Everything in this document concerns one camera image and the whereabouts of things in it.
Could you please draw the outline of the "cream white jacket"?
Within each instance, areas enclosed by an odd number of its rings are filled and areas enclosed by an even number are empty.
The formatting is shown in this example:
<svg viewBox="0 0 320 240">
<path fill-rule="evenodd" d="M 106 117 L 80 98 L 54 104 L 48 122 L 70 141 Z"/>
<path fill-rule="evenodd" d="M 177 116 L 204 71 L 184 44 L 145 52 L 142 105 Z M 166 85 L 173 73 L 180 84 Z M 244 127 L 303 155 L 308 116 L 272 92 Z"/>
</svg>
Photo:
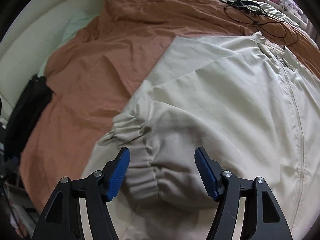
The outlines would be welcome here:
<svg viewBox="0 0 320 240">
<path fill-rule="evenodd" d="M 93 148 L 86 177 L 122 147 L 131 160 L 108 209 L 120 239 L 205 239 L 217 204 L 197 147 L 264 177 L 294 239 L 319 216 L 319 78 L 260 33 L 177 37 Z"/>
</svg>

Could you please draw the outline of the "black folded garment on bed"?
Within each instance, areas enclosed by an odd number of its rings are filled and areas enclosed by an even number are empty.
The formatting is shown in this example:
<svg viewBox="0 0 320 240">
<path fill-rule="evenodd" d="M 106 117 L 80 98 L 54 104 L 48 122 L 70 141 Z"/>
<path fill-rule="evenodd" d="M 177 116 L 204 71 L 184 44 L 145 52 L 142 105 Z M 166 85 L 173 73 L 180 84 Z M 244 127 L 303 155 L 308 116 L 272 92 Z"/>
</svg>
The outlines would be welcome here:
<svg viewBox="0 0 320 240">
<path fill-rule="evenodd" d="M 45 76 L 34 75 L 26 85 L 9 118 L 4 136 L 5 160 L 21 158 L 42 112 L 50 103 L 52 89 Z"/>
</svg>

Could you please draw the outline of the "orange brown bed blanket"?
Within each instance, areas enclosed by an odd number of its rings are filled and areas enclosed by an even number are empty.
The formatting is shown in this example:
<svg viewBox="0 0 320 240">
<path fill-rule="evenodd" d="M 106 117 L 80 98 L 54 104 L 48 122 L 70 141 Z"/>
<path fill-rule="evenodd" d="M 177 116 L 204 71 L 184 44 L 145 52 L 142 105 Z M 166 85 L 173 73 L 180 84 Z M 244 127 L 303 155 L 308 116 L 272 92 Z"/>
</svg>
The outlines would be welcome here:
<svg viewBox="0 0 320 240">
<path fill-rule="evenodd" d="M 96 142 L 177 37 L 260 33 L 319 78 L 319 50 L 299 28 L 271 16 L 257 22 L 217 0 L 104 0 L 100 15 L 47 62 L 54 94 L 21 163 L 35 207 L 44 208 L 60 177 L 80 178 Z"/>
</svg>

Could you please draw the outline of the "light green pillow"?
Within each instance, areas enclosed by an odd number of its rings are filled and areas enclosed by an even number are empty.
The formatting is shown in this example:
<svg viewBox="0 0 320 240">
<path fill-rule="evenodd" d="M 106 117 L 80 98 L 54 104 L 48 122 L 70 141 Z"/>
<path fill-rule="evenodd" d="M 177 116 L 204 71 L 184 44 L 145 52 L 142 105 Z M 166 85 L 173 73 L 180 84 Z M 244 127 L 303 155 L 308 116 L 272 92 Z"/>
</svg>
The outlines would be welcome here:
<svg viewBox="0 0 320 240">
<path fill-rule="evenodd" d="M 59 39 L 58 44 L 54 47 L 53 51 L 49 53 L 48 57 L 45 59 L 45 61 L 39 68 L 39 71 L 37 73 L 39 77 L 44 76 L 44 71 L 46 70 L 47 62 L 52 53 L 58 50 L 61 46 L 66 44 L 71 39 L 75 38 L 78 31 L 86 27 L 89 24 L 89 22 L 91 22 L 97 16 L 98 14 L 89 15 L 84 11 L 80 11 L 74 14 L 74 16 L 67 23 L 65 30 L 63 31 L 63 36 Z"/>
</svg>

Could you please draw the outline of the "cream padded headboard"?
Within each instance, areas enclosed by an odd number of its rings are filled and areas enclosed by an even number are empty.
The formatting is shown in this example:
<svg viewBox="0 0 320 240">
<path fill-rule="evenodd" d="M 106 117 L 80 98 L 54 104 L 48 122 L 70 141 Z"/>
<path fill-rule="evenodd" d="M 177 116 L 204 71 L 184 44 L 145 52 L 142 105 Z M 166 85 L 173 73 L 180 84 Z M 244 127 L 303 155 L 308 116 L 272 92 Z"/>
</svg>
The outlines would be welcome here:
<svg viewBox="0 0 320 240">
<path fill-rule="evenodd" d="M 1 119 L 9 120 L 22 90 L 58 47 L 73 16 L 98 14 L 103 0 L 31 0 L 1 42 Z"/>
</svg>

